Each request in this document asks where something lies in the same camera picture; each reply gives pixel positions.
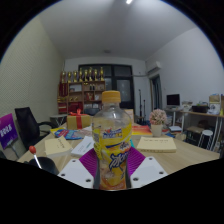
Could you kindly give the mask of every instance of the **ceiling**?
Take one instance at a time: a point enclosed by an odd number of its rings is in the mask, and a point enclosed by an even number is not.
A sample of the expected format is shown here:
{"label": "ceiling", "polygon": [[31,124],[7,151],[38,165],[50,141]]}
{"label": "ceiling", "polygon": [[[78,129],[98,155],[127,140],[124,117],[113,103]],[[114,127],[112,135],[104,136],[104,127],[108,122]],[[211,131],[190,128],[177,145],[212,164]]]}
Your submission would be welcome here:
{"label": "ceiling", "polygon": [[196,27],[159,0],[133,0],[130,5],[126,0],[63,0],[39,16],[65,59],[110,56],[146,60]]}

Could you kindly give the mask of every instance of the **office chair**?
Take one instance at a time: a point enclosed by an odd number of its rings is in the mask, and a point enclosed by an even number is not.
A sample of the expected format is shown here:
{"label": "office chair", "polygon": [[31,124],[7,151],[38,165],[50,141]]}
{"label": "office chair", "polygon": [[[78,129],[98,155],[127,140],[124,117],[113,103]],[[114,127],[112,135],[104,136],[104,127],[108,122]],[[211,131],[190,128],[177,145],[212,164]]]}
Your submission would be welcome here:
{"label": "office chair", "polygon": [[0,150],[0,158],[1,159],[7,159],[5,154]]}
{"label": "office chair", "polygon": [[56,128],[55,124],[48,121],[37,123],[29,107],[15,108],[15,113],[20,127],[19,135],[26,150],[29,150],[29,146],[36,145],[40,140],[48,135],[49,132],[40,136],[41,125],[49,125],[51,128]]}
{"label": "office chair", "polygon": [[84,109],[84,114],[88,114],[90,116],[94,116],[99,111],[100,111],[99,108],[87,108],[87,109]]}

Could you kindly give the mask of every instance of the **trophy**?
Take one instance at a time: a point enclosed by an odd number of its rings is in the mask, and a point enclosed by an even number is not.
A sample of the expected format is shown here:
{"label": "trophy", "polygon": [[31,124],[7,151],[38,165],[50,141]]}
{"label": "trophy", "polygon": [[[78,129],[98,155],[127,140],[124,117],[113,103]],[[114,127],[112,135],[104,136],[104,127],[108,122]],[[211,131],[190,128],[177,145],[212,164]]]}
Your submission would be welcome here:
{"label": "trophy", "polygon": [[89,81],[93,81],[92,80],[92,68],[89,68]]}
{"label": "trophy", "polygon": [[66,76],[66,72],[63,71],[62,72],[62,80],[61,80],[62,83],[65,83],[65,76]]}
{"label": "trophy", "polygon": [[97,81],[97,69],[94,70],[94,80]]}
{"label": "trophy", "polygon": [[77,82],[77,71],[73,72],[73,77],[74,77],[73,82]]}
{"label": "trophy", "polygon": [[72,82],[72,73],[68,72],[68,83]]}
{"label": "trophy", "polygon": [[87,79],[87,76],[88,76],[88,70],[85,70],[84,74],[85,74],[84,81],[86,82],[86,81],[88,81],[88,79]]}
{"label": "trophy", "polygon": [[100,80],[104,81],[104,78],[103,78],[103,67],[100,68],[100,76],[101,76]]}
{"label": "trophy", "polygon": [[82,69],[79,70],[79,82],[83,82],[82,80]]}

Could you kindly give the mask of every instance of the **computer monitor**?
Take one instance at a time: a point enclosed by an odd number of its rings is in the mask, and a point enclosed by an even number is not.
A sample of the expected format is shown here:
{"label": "computer monitor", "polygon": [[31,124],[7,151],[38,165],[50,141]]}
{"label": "computer monitor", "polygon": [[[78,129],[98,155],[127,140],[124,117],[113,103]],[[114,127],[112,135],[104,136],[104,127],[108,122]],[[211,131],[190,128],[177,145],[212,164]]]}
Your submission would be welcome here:
{"label": "computer monitor", "polygon": [[180,94],[166,95],[166,104],[168,107],[180,106]]}

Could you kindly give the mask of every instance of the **purple card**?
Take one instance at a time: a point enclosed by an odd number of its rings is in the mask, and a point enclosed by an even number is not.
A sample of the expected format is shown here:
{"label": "purple card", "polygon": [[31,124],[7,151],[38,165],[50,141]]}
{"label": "purple card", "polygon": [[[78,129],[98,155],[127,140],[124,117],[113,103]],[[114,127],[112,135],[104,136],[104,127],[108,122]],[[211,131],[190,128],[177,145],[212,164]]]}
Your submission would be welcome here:
{"label": "purple card", "polygon": [[5,149],[8,145],[18,138],[12,114],[0,117],[0,143]]}

